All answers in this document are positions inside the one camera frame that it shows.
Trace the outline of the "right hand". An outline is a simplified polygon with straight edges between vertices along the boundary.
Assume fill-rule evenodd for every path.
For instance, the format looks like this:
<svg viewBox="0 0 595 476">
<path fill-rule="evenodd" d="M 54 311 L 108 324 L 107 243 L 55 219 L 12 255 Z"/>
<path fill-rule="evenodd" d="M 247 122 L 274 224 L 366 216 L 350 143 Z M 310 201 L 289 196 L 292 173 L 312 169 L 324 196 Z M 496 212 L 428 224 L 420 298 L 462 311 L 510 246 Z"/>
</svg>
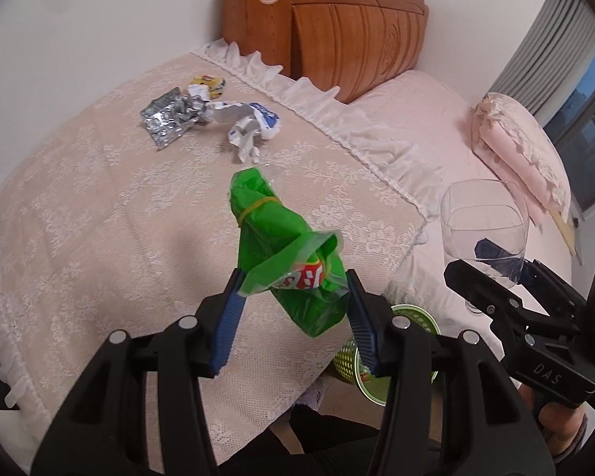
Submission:
<svg viewBox="0 0 595 476">
<path fill-rule="evenodd" d="M 583 406 L 571 408 L 550 402 L 537 414 L 536 422 L 544 430 L 545 442 L 556 465 L 573 458 L 582 447 L 588 424 Z"/>
</svg>

